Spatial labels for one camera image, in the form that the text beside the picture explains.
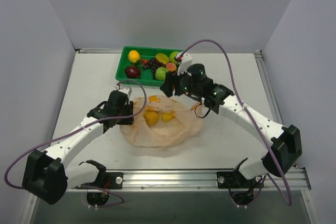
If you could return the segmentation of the green pear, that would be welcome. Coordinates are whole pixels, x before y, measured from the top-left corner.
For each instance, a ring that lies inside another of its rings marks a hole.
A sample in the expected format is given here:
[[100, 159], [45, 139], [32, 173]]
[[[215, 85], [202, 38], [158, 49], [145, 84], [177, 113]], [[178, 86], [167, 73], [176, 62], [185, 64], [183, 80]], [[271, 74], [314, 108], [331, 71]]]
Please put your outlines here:
[[165, 67], [158, 67], [155, 72], [155, 78], [159, 81], [164, 81], [168, 70]]

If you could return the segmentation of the yellow banana piece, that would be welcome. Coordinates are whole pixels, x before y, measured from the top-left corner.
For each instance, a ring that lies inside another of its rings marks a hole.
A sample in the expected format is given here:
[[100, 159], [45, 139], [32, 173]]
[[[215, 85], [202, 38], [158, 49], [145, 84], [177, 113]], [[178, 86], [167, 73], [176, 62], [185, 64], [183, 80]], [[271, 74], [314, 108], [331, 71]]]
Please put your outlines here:
[[168, 122], [168, 121], [170, 121], [171, 119], [174, 119], [174, 118], [175, 118], [175, 115], [172, 114], [172, 113], [166, 113], [166, 112], [164, 112], [161, 115], [161, 120], [163, 122]]

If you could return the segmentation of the orange fruit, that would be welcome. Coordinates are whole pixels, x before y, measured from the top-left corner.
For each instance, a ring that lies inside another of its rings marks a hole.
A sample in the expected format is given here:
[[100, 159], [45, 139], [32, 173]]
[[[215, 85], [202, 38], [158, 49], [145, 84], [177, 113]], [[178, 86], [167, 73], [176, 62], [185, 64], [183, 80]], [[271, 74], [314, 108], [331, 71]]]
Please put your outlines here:
[[155, 111], [149, 111], [144, 113], [144, 118], [147, 125], [155, 125], [159, 120], [159, 115]]

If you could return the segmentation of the orange translucent plastic bag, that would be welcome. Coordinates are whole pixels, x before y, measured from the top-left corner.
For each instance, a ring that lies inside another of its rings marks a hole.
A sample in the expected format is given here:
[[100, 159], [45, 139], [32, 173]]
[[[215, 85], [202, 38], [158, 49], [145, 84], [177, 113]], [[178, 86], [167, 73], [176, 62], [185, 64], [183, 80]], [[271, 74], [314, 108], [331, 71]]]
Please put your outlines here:
[[[172, 147], [196, 135], [203, 127], [203, 121], [199, 118], [203, 108], [199, 102], [187, 107], [164, 95], [134, 98], [134, 113], [139, 112], [143, 106], [145, 106], [144, 110], [134, 117], [132, 125], [120, 126], [124, 139], [134, 146]], [[159, 115], [155, 125], [147, 125], [145, 121], [144, 113], [149, 111], [155, 111]], [[174, 114], [175, 118], [163, 122], [161, 115], [164, 112]]]

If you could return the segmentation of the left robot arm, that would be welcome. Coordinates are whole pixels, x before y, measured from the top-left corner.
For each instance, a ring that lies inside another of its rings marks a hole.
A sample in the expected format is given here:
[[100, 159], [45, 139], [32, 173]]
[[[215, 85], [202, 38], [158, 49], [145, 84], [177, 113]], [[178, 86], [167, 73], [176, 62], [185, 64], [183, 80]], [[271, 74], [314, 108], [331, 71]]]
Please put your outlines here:
[[91, 109], [63, 140], [57, 140], [56, 144], [43, 151], [32, 151], [27, 158], [22, 187], [50, 205], [75, 187], [89, 185], [104, 188], [110, 179], [102, 164], [88, 160], [73, 168], [68, 165], [87, 145], [110, 128], [133, 124], [131, 92], [130, 88], [112, 91], [108, 100]]

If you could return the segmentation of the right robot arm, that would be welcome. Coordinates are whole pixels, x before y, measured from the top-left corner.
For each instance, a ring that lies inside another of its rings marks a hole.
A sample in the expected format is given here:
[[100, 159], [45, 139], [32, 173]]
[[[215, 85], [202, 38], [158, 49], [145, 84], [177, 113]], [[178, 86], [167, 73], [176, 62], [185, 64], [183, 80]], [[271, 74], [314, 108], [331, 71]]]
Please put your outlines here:
[[239, 187], [264, 174], [280, 177], [302, 154], [300, 131], [294, 125], [285, 127], [239, 102], [237, 94], [207, 77], [205, 68], [197, 63], [183, 74], [168, 72], [160, 89], [167, 97], [188, 95], [202, 105], [238, 124], [266, 148], [260, 159], [245, 158], [236, 166], [233, 181]]

